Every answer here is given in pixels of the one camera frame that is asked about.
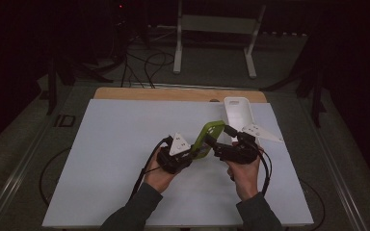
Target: white paper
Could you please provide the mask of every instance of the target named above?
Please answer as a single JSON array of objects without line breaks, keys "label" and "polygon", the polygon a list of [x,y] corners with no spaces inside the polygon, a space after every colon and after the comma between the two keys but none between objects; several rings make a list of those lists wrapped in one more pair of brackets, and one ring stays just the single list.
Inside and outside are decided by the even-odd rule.
[{"label": "white paper", "polygon": [[[223,103],[93,99],[86,110],[43,226],[93,227],[123,206],[154,146],[179,132],[194,143],[203,125],[223,119]],[[251,104],[255,122],[282,137],[270,104]],[[225,141],[220,136],[218,141]],[[266,200],[286,225],[313,223],[284,143],[262,140],[273,162]],[[213,156],[194,161],[163,192],[147,226],[232,226],[240,201]],[[265,172],[259,172],[259,189]]]}]

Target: person's right hand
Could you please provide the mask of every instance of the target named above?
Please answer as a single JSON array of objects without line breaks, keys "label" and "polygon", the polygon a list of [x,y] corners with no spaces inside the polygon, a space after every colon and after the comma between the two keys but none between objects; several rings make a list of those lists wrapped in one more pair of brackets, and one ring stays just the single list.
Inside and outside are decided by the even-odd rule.
[{"label": "person's right hand", "polygon": [[229,165],[227,174],[236,184],[236,192],[242,201],[258,194],[257,175],[259,172],[260,157],[248,165],[240,165],[234,162],[225,161]]}]

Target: person's left hand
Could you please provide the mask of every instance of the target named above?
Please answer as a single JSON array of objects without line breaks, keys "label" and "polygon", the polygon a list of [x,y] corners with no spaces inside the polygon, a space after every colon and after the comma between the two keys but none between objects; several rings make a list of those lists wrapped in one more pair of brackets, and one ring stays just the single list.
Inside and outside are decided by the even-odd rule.
[{"label": "person's left hand", "polygon": [[150,172],[145,174],[144,182],[149,184],[152,188],[154,188],[159,193],[165,191],[172,181],[173,177],[177,174],[170,174],[164,171],[157,162],[157,155],[160,152],[161,147],[153,155],[151,161],[149,162],[148,166],[146,167],[145,171]]}]

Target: black cable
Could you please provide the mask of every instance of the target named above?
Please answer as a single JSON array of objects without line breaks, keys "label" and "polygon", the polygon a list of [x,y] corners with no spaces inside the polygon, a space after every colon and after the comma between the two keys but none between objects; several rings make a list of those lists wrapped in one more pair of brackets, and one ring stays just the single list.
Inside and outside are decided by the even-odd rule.
[{"label": "black cable", "polygon": [[131,192],[131,195],[130,195],[130,198],[128,199],[128,201],[130,201],[133,198],[134,194],[137,192],[138,188],[140,187],[141,182],[143,181],[144,175],[149,172],[149,171],[145,171],[145,170],[148,167],[149,162],[151,161],[152,157],[155,155],[156,151],[162,145],[162,143],[166,142],[168,140],[168,138],[169,137],[164,138],[161,141],[159,141],[158,144],[154,147],[154,150],[152,150],[151,155],[149,155],[148,160],[145,163],[145,166],[141,169],[140,175],[138,176],[138,179],[137,179],[137,181],[134,185],[134,188]]},{"label": "black cable", "polygon": [[266,191],[267,191],[267,188],[269,187],[269,184],[270,184],[270,174],[269,174],[269,168],[267,167],[267,163],[266,161],[264,160],[264,157],[263,155],[260,153],[258,154],[259,157],[260,157],[260,160],[262,161],[263,163],[263,166],[264,166],[264,169],[266,171],[266,178],[264,179],[264,184],[263,184],[263,188],[262,188],[262,194],[265,195],[266,194]]},{"label": "black cable", "polygon": [[159,169],[159,168],[161,168],[161,167],[155,167],[155,168],[153,168],[153,169],[151,169],[151,170],[148,170],[148,171],[144,172],[144,174],[147,174],[147,173],[152,172],[153,170],[157,170],[157,169]]},{"label": "black cable", "polygon": [[140,83],[141,87],[143,87],[143,89],[145,88],[143,83],[141,82],[141,80],[137,77],[137,75],[134,73],[133,69],[131,68],[130,65],[127,65],[128,69],[131,71],[132,75],[134,75],[134,77],[137,79],[138,83]]},{"label": "black cable", "polygon": [[[169,64],[173,64],[174,57],[173,57],[173,55],[172,55],[172,54],[167,53],[167,52],[164,52],[164,51],[159,50],[159,49],[153,49],[153,50],[159,51],[159,53],[156,53],[156,54],[161,54],[161,53],[163,53],[163,54],[165,54],[165,55],[167,55],[167,56],[172,57],[172,60],[171,60],[171,61],[169,61],[169,62],[167,62],[167,63],[162,63],[162,64],[156,64],[156,63],[153,63],[153,62],[148,62],[149,64],[153,64],[153,65],[169,65]],[[146,60],[144,60],[144,59],[142,59],[142,58],[140,58],[140,57],[137,57],[137,56],[135,56],[135,55],[133,55],[133,54],[127,53],[127,55],[129,55],[129,56],[131,56],[132,58],[137,59],[137,60],[139,60],[139,61],[146,62]]]},{"label": "black cable", "polygon": [[149,84],[151,85],[152,88],[155,89],[155,86],[153,85],[152,83],[152,77],[154,77],[154,75],[162,68],[162,64],[159,65],[158,69],[155,70],[151,76],[149,76],[148,74],[148,71],[146,71],[146,65],[149,64],[149,60],[152,58],[152,57],[155,57],[157,55],[161,55],[163,54],[164,55],[164,61],[163,61],[163,64],[165,63],[165,60],[167,59],[167,56],[165,55],[165,53],[156,53],[156,54],[153,54],[151,56],[148,56],[148,58],[146,58],[146,61],[144,62],[144,71],[145,71],[145,75],[146,75],[146,78],[148,78],[148,81],[149,81]]},{"label": "black cable", "polygon": [[146,59],[146,61],[145,61],[145,66],[144,66],[144,70],[145,70],[145,74],[146,74],[146,76],[148,76],[148,72],[146,71],[146,65],[147,64],[150,64],[150,59],[152,58],[152,57],[154,57],[154,56],[157,56],[157,55],[164,55],[164,61],[163,61],[163,63],[162,64],[160,64],[159,65],[159,67],[158,67],[158,69],[157,70],[155,70],[152,74],[151,74],[151,76],[148,76],[148,78],[149,79],[151,79],[152,80],[152,78],[154,77],[154,75],[164,66],[164,65],[167,65],[167,64],[172,64],[173,63],[173,56],[172,56],[172,61],[171,62],[169,62],[169,63],[165,63],[165,61],[166,61],[166,59],[167,59],[167,54],[168,53],[166,53],[166,52],[160,52],[160,53],[156,53],[156,54],[154,54],[154,55],[151,55],[151,56],[149,56],[147,59]]},{"label": "black cable", "polygon": [[104,72],[104,71],[108,71],[108,70],[111,70],[111,69],[114,69],[114,68],[117,68],[122,62],[123,60],[121,59],[118,59],[120,57],[118,57],[116,55],[116,52],[117,52],[117,49],[116,49],[116,40],[117,40],[117,36],[118,36],[118,32],[117,30],[114,28],[114,19],[113,19],[113,14],[115,14],[115,11],[113,11],[113,6],[111,5],[111,0],[108,1],[108,8],[111,9],[110,11],[110,29],[111,29],[111,34],[112,34],[112,37],[111,37],[111,49],[110,49],[110,52],[108,52],[109,54],[107,55],[107,59],[110,59],[113,61],[112,64],[108,64],[108,65],[105,65],[105,66],[102,66],[102,67],[96,67],[96,68],[92,68],[93,71],[95,72]]},{"label": "black cable", "polygon": [[269,174],[269,177],[271,178],[272,177],[272,173],[273,173],[272,159],[270,159],[269,154],[267,154],[267,152],[265,152],[264,150],[262,150],[262,151],[266,155],[267,159],[269,160],[269,164],[270,164],[270,174]]},{"label": "black cable", "polygon": [[124,85],[124,79],[125,79],[125,72],[127,70],[127,55],[124,55],[124,71],[122,72],[122,79],[121,79],[121,85],[120,87],[122,88]]},{"label": "black cable", "polygon": [[312,228],[312,229],[310,229],[309,231],[313,231],[313,230],[316,230],[316,229],[318,229],[318,228],[320,228],[321,227],[321,225],[323,225],[323,223],[324,223],[324,220],[326,219],[326,205],[324,204],[324,201],[323,201],[323,198],[321,198],[321,195],[314,189],[314,188],[312,188],[308,183],[306,183],[303,179],[301,179],[300,177],[299,177],[299,180],[302,182],[302,183],[304,183],[305,185],[307,185],[309,188],[311,188],[311,190],[317,195],[317,197],[318,197],[318,199],[320,200],[320,202],[321,202],[321,205],[323,206],[323,217],[321,218],[321,221],[320,221],[320,223],[317,225],[317,226],[315,226],[314,228]]},{"label": "black cable", "polygon": [[128,87],[131,88],[131,76],[132,76],[132,73],[130,74],[130,76],[128,77]]},{"label": "black cable", "polygon": [[176,29],[174,29],[174,30],[171,30],[170,32],[168,32],[168,33],[164,33],[162,36],[160,36],[160,37],[157,37],[157,38],[153,38],[153,39],[151,39],[150,41],[156,41],[156,40],[158,40],[158,39],[162,39],[162,38],[165,38],[165,37],[169,37],[170,35],[175,35],[176,34]]},{"label": "black cable", "polygon": [[46,172],[47,168],[50,166],[50,164],[56,159],[58,158],[59,156],[61,156],[62,154],[66,153],[67,151],[69,151],[71,149],[71,147],[68,147],[68,148],[65,148],[63,149],[62,151],[60,151],[59,153],[57,153],[55,156],[53,156],[47,163],[46,165],[44,166],[43,170],[41,171],[40,173],[40,179],[39,179],[39,192],[40,192],[40,197],[41,199],[43,200],[44,204],[46,204],[47,206],[49,206],[49,201],[47,200],[46,196],[44,195],[43,193],[43,188],[42,188],[42,181],[43,181],[43,175],[44,173]]}]

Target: dark sleeve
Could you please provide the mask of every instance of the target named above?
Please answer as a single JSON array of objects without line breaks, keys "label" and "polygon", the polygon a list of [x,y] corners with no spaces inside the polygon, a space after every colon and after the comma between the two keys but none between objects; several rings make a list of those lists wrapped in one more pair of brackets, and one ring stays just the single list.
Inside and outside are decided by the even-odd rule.
[{"label": "dark sleeve", "polygon": [[145,221],[151,216],[162,197],[149,184],[143,183],[124,207],[118,209],[104,221],[100,230],[143,231]]},{"label": "dark sleeve", "polygon": [[238,203],[236,208],[242,217],[245,231],[282,230],[280,220],[273,213],[261,192]]}]

